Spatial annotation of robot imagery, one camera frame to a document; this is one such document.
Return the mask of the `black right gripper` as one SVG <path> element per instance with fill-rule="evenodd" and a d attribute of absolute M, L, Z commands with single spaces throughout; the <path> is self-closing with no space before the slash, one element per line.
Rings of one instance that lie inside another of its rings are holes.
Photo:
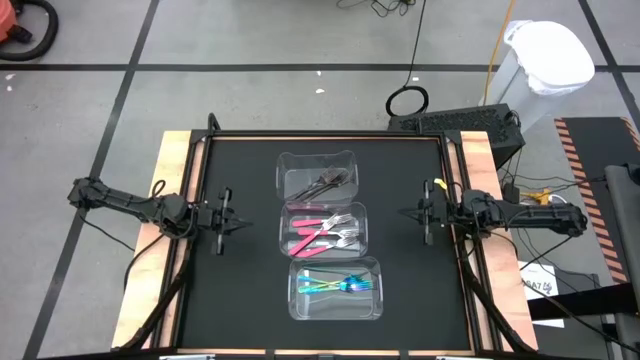
<path fill-rule="evenodd" d="M 398 213 L 416 221 L 418 224 L 425 223 L 425 243 L 435 244 L 436 232 L 446 227 L 463 228 L 454 217 L 456 205 L 450 201 L 448 185 L 440 178 L 426 180 L 424 183 L 425 199 L 424 209 L 403 208 Z"/>

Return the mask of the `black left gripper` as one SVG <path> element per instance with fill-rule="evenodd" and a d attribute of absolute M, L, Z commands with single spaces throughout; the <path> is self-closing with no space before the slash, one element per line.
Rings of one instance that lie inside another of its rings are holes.
<path fill-rule="evenodd" d="M 231 201 L 232 190 L 225 187 L 222 193 L 218 196 L 219 204 L 217 207 L 209 204 L 207 201 L 202 201 L 198 204 L 197 214 L 197 229 L 199 231 L 209 231 L 216 233 L 216 240 L 213 245 L 216 255 L 224 254 L 224 234 L 226 226 L 229 222 L 228 210 L 229 202 Z M 245 229 L 252 225 L 252 222 L 243 219 L 238 216 L 234 216 L 230 219 L 234 224 L 240 225 L 230 228 L 230 234 L 241 229 Z"/>

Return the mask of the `clear plastic bin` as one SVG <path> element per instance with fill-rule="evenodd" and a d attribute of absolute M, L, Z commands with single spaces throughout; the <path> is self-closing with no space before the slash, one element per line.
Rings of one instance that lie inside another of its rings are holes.
<path fill-rule="evenodd" d="M 334 226 L 331 231 L 339 231 L 343 229 L 355 229 L 359 231 L 359 235 L 356 237 L 357 242 L 345 247 L 334 248 L 318 255 L 308 257 L 309 259 L 353 259 L 364 256 L 367 253 L 369 247 L 368 239 L 368 219 L 366 207 L 359 202 L 352 202 L 346 206 L 329 207 L 322 209 L 291 209 L 287 205 L 282 209 L 280 219 L 279 230 L 279 246 L 281 252 L 290 257 L 296 259 L 297 255 L 291 256 L 289 250 L 302 241 L 306 236 L 300 236 L 297 234 L 297 230 L 292 226 L 292 222 L 296 220 L 308 220 L 308 219 L 327 219 L 334 214 L 351 214 L 353 220 L 347 223 Z M 313 225 L 303 228 L 319 228 L 319 225 Z M 314 247 L 325 246 L 334 244 L 336 241 L 343 239 L 338 236 L 318 236 L 303 250 L 309 250 Z"/>
<path fill-rule="evenodd" d="M 347 169 L 349 181 L 310 201 L 291 201 L 289 197 L 311 185 L 329 167 Z M 296 155 L 281 153 L 276 162 L 276 193 L 291 208 L 322 209 L 349 205 L 359 190 L 357 159 L 350 150 L 333 154 Z"/>
<path fill-rule="evenodd" d="M 333 268 L 354 273 L 365 272 L 365 280 L 371 280 L 374 289 L 359 293 L 339 291 L 317 294 L 299 294 L 298 288 L 304 285 L 300 276 L 305 268 Z M 296 320 L 319 321 L 355 321 L 376 320 L 383 313 L 383 281 L 381 266 L 373 257 L 353 259 L 310 259 L 295 260 L 291 263 L 288 275 L 288 307 L 292 318 Z"/>

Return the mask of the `black perforated computer case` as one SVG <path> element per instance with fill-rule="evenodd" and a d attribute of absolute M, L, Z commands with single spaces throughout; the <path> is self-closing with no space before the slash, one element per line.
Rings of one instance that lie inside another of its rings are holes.
<path fill-rule="evenodd" d="M 495 104 L 392 117 L 388 130 L 423 133 L 431 131 L 484 131 L 494 164 L 502 167 L 525 145 L 518 115 L 507 104 Z"/>

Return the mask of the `orange power plug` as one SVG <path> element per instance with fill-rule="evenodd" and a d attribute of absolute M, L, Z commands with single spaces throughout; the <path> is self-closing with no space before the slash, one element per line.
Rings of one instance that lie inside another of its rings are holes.
<path fill-rule="evenodd" d="M 545 188 L 538 192 L 522 192 L 521 196 L 528 200 L 533 200 L 540 205 L 548 205 L 550 203 L 549 197 L 551 196 L 551 190 Z"/>

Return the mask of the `white printed paper sheet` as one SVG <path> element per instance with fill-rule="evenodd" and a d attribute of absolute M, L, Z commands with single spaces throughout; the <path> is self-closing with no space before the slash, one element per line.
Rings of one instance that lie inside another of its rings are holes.
<path fill-rule="evenodd" d="M 555 269 L 550 265 L 532 263 L 521 270 L 520 275 L 528 286 L 533 287 L 544 295 L 556 296 L 559 294 Z M 525 288 L 525 295 L 528 300 L 542 298 L 542 295 L 531 290 L 528 286 Z"/>

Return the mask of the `black floor beam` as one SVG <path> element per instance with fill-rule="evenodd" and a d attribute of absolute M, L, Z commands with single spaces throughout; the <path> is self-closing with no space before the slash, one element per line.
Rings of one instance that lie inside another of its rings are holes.
<path fill-rule="evenodd" d="M 570 318 L 608 314 L 640 313 L 640 290 L 631 283 L 598 289 L 545 296 L 528 301 L 532 320 Z"/>

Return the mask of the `black orange-striped floor mat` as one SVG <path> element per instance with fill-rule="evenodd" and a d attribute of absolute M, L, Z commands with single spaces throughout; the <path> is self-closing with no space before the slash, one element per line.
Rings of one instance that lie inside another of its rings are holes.
<path fill-rule="evenodd" d="M 640 163 L 640 138 L 624 117 L 565 117 L 554 124 L 609 273 L 616 284 L 628 282 L 629 265 L 604 176 L 609 165 Z"/>

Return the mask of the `white lined trash can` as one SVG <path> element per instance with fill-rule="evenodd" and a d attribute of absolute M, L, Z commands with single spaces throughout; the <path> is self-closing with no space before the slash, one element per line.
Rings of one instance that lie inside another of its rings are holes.
<path fill-rule="evenodd" d="M 551 114 L 595 75 L 595 64 L 584 44 L 560 23 L 511 21 L 502 42 L 509 51 L 480 103 L 507 105 L 518 113 L 522 132 Z"/>

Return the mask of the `orange shop vacuum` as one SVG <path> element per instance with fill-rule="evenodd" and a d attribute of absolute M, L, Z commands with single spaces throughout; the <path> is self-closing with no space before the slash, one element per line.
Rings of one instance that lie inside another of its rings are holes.
<path fill-rule="evenodd" d="M 0 0 L 0 43 L 9 38 L 9 31 L 16 24 L 16 12 L 11 1 Z"/>

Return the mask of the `black aluminium table frame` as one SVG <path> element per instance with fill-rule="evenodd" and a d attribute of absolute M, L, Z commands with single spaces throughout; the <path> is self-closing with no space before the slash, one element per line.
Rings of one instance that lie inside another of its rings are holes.
<path fill-rule="evenodd" d="M 322 130 L 274 130 L 274 131 L 221 131 L 218 137 L 222 141 L 363 141 L 376 143 L 386 140 L 409 140 L 407 133 L 391 133 L 386 131 L 322 131 Z M 447 151 L 451 156 L 460 156 L 465 164 L 456 165 L 453 174 L 457 178 L 468 177 L 472 184 L 492 194 L 498 192 L 498 180 L 494 173 L 491 149 L 487 134 L 479 131 L 463 131 L 458 144 L 450 144 Z M 194 194 L 197 181 L 204 170 L 201 160 L 204 156 L 204 145 L 197 131 L 166 131 L 157 149 L 154 162 L 153 178 L 164 180 L 170 191 L 185 188 L 188 194 Z M 487 273 L 487 284 L 492 299 L 509 326 L 522 342 L 531 348 L 538 343 L 534 332 L 530 310 L 525 297 L 524 286 L 520 279 L 517 256 L 511 245 L 511 236 L 504 230 L 498 231 L 485 240 L 478 249 L 479 257 L 475 266 L 484 268 Z M 128 286 L 124 291 L 118 321 L 112 340 L 113 347 L 119 347 L 129 341 L 142 326 L 153 307 L 158 303 L 165 282 L 178 272 L 177 261 L 181 260 L 186 248 L 183 240 L 173 242 L 160 239 L 159 233 L 149 224 L 141 226 L 136 243 L 137 260 L 128 275 Z M 453 349 L 413 349 L 395 345 L 386 349 L 379 343 L 366 348 L 340 348 L 334 344 L 305 348 L 296 346 L 200 346 L 184 347 L 180 345 L 178 335 L 180 316 L 187 311 L 181 305 L 181 295 L 170 301 L 168 308 L 161 316 L 158 325 L 145 340 L 146 349 L 174 349 L 180 354 L 197 352 L 214 353 L 217 356 L 250 356 L 264 358 L 294 357 L 329 357 L 334 358 L 392 358 L 409 360 L 419 358 L 435 358 L 437 356 L 453 356 Z M 490 319 L 489 312 L 481 304 L 478 297 L 472 299 L 477 311 L 480 343 L 470 345 L 460 351 L 461 356 L 480 356 L 485 353 L 502 352 L 507 357 L 514 356 L 507 339 L 503 335 L 493 335 L 496 324 Z"/>

